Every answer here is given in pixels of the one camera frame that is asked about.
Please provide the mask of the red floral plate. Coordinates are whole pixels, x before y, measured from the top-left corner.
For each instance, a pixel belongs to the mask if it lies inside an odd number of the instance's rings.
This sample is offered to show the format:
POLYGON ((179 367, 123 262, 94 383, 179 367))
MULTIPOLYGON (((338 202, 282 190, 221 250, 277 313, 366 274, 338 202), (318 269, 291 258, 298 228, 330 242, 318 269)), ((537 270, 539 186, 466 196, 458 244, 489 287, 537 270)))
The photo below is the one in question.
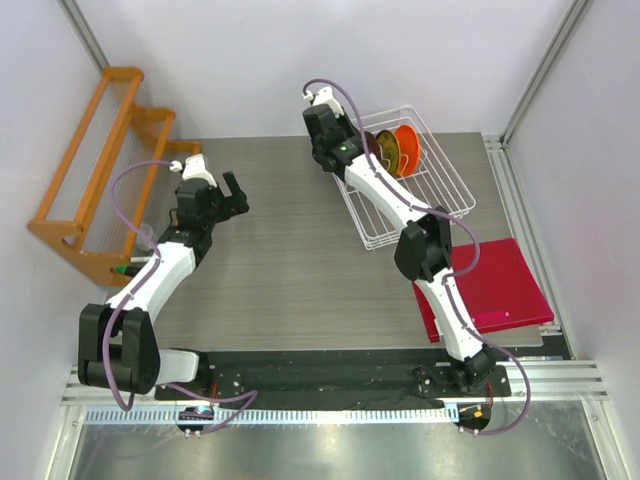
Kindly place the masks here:
POLYGON ((372 158, 375 160, 376 166, 381 167, 380 146, 376 140, 375 135, 369 131, 365 131, 364 134, 365 134, 366 146, 369 150, 369 153, 371 154, 372 158))

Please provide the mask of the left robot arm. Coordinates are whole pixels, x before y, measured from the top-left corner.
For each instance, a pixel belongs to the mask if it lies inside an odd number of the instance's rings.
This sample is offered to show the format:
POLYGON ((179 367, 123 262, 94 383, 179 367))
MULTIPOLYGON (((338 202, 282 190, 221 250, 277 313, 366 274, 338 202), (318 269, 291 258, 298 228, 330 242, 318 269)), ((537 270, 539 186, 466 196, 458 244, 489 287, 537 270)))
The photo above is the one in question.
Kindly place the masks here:
POLYGON ((146 394, 156 386, 178 383, 193 399, 211 391, 213 375, 204 367, 203 354, 161 350, 154 322, 208 253, 213 228, 249 211, 234 173, 227 171, 223 178, 228 196, 205 179, 181 181, 175 223, 160 236, 151 259, 107 303, 89 304, 82 310, 77 362, 81 384, 146 394))

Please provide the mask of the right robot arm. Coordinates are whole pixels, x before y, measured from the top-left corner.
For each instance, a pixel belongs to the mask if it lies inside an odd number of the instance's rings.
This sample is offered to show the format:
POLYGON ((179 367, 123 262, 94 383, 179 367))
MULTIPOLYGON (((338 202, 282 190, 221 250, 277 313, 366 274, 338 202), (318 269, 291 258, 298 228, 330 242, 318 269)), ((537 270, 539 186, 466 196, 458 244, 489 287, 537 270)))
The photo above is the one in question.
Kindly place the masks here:
POLYGON ((453 386, 465 395, 485 389, 495 368, 491 349, 473 325, 456 285, 451 221, 401 186, 368 152, 366 140, 345 115, 326 104, 303 111, 313 159, 363 194, 399 232, 394 261, 425 298, 451 365, 453 386))

